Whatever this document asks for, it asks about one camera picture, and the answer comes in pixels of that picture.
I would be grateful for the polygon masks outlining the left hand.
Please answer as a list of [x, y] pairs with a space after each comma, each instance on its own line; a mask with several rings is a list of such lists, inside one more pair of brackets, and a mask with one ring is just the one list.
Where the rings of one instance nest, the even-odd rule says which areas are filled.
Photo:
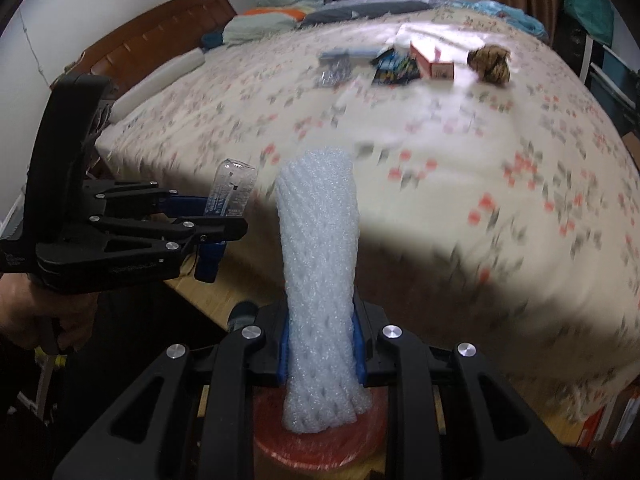
[[98, 298], [59, 295], [38, 288], [26, 274], [2, 274], [1, 333], [47, 354], [79, 350], [91, 337]]

